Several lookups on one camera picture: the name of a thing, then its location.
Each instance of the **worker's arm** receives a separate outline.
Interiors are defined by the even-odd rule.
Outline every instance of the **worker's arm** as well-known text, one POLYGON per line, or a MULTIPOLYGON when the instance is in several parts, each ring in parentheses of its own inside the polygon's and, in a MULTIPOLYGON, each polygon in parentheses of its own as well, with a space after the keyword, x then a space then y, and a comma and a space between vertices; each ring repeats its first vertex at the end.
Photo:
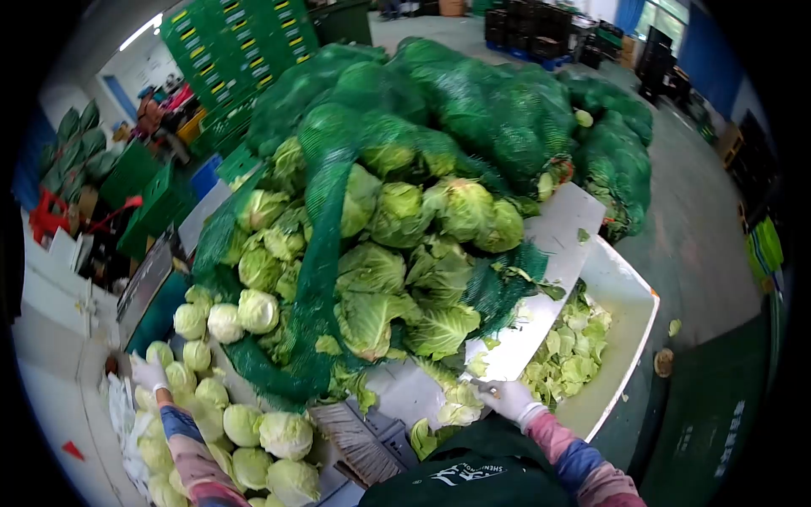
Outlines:
POLYGON ((250 507, 208 451, 191 414, 174 404, 160 362, 146 363, 133 358, 132 378, 155 393, 169 451, 191 501, 206 507, 250 507))
POLYGON ((515 422, 521 433, 538 444, 555 467, 560 484, 577 498, 581 507, 644 507, 633 479, 604 460, 597 449, 561 426, 521 382, 490 382, 487 388, 490 387, 497 388, 500 397, 483 392, 484 402, 515 422))

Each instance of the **white wall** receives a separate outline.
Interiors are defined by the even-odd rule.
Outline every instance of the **white wall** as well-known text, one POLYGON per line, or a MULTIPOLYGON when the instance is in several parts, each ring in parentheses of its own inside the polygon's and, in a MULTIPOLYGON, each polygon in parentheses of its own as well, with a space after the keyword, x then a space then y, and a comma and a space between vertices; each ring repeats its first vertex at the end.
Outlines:
POLYGON ((181 73, 161 36, 150 30, 118 51, 98 72, 114 75, 136 108, 140 103, 138 92, 145 86, 162 85, 169 74, 181 73))

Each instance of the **light fixture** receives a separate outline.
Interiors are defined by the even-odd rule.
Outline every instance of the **light fixture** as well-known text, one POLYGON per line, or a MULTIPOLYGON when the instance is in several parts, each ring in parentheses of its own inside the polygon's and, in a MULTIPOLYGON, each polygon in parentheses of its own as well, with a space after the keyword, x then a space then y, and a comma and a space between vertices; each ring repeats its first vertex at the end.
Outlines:
POLYGON ((129 38, 127 38, 127 39, 124 41, 124 43, 123 43, 123 44, 121 44, 121 45, 118 47, 118 50, 119 50, 119 51, 123 51, 123 50, 125 50, 125 49, 127 48, 127 46, 129 46, 130 44, 132 44, 132 41, 134 41, 135 39, 137 39, 137 38, 138 38, 138 36, 139 36, 140 34, 142 34, 142 33, 146 32, 146 31, 147 31, 147 29, 148 29, 149 27, 151 27, 151 26, 153 26, 153 27, 155 27, 155 28, 156 28, 155 33, 156 33, 156 34, 158 34, 158 33, 159 33, 158 31, 159 31, 159 30, 160 30, 160 28, 161 28, 161 22, 162 22, 162 21, 163 21, 163 13, 161 12, 160 14, 158 14, 157 16, 155 16, 154 18, 150 19, 150 20, 149 20, 149 21, 148 21, 148 22, 147 22, 147 23, 146 23, 146 24, 145 24, 143 27, 138 28, 138 31, 136 31, 135 33, 133 33, 132 35, 130 35, 130 36, 129 36, 129 38))

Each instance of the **pink sleeve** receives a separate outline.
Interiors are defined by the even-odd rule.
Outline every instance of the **pink sleeve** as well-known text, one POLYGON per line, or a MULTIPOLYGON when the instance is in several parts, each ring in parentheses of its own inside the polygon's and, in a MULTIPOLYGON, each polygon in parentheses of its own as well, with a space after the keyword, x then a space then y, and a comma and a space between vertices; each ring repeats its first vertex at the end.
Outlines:
POLYGON ((633 480, 605 461, 597 449, 560 425, 548 410, 526 427, 555 467, 561 486, 581 507, 644 507, 633 480))

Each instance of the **dark green apron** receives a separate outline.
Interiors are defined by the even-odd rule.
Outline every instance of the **dark green apron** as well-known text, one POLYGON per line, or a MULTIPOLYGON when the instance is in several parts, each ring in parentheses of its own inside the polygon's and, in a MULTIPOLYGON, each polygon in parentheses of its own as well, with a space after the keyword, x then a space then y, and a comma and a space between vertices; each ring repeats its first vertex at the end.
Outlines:
POLYGON ((359 507, 576 505, 543 451, 499 415, 471 424, 417 468, 375 484, 359 507))

